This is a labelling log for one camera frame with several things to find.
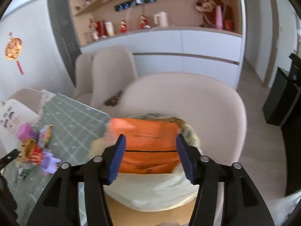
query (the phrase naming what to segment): chair backrest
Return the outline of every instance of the chair backrest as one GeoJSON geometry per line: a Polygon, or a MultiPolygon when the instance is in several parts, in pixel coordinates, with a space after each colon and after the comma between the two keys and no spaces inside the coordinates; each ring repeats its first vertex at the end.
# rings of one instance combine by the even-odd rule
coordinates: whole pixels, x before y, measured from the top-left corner
{"type": "Polygon", "coordinates": [[[38,114],[41,108],[41,101],[43,99],[43,95],[44,93],[41,91],[31,88],[23,88],[16,91],[8,99],[15,99],[27,106],[33,112],[38,114]]]}
{"type": "Polygon", "coordinates": [[[92,66],[93,57],[90,53],[84,53],[77,57],[75,61],[76,88],[72,96],[73,99],[92,92],[92,66]]]}
{"type": "Polygon", "coordinates": [[[246,110],[238,93],[223,82],[189,73],[159,73],[139,79],[124,92],[122,117],[161,113],[189,123],[204,155],[231,165],[246,136],[246,110]]]}
{"type": "Polygon", "coordinates": [[[99,108],[103,102],[138,79],[133,54],[121,45],[102,49],[94,58],[92,79],[90,105],[99,108]]]}

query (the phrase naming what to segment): black stripe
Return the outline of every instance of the black stripe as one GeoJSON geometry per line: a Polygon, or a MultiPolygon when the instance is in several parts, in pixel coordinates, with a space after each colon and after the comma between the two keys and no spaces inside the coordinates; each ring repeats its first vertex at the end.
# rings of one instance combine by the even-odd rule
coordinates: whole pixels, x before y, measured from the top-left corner
{"type": "Polygon", "coordinates": [[[172,153],[177,150],[125,150],[125,152],[141,152],[141,153],[172,153]]]}

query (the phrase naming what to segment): checkered tablecloth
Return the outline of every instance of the checkered tablecloth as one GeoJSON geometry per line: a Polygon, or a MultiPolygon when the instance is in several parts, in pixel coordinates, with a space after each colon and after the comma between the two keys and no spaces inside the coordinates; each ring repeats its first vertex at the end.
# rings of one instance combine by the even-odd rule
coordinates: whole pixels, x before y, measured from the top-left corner
{"type": "MultiPolygon", "coordinates": [[[[88,161],[91,142],[103,137],[109,115],[58,94],[43,108],[43,116],[34,127],[40,130],[44,125],[53,125],[53,136],[48,148],[62,163],[79,165],[88,161]]],[[[35,166],[24,179],[17,177],[15,162],[10,163],[4,177],[17,204],[17,222],[25,226],[32,209],[42,191],[52,178],[44,176],[39,166],[35,166]]],[[[79,213],[81,225],[87,222],[84,203],[84,185],[79,184],[79,213]]]]}

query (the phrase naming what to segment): gold hanging ornament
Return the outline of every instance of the gold hanging ornament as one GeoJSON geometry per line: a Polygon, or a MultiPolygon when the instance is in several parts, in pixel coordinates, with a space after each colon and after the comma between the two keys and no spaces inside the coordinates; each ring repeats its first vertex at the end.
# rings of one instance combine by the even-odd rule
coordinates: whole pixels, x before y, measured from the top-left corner
{"type": "Polygon", "coordinates": [[[22,51],[23,43],[20,38],[12,37],[13,33],[9,33],[9,35],[11,38],[6,45],[5,56],[9,60],[15,60],[17,62],[17,66],[20,71],[20,74],[24,75],[23,70],[20,66],[20,63],[18,61],[18,56],[20,55],[20,53],[22,51]]]}

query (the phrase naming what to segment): purple toy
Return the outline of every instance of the purple toy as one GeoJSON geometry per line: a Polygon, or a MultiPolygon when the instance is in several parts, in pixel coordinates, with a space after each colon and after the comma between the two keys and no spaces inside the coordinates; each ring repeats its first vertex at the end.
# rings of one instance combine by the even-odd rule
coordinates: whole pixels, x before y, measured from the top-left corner
{"type": "Polygon", "coordinates": [[[58,169],[57,163],[61,162],[60,159],[54,158],[50,152],[44,152],[44,159],[41,163],[41,168],[45,173],[54,174],[58,169]]]}
{"type": "Polygon", "coordinates": [[[37,139],[38,134],[32,129],[29,123],[24,123],[20,126],[17,133],[17,137],[20,141],[25,141],[26,139],[37,139]]]}

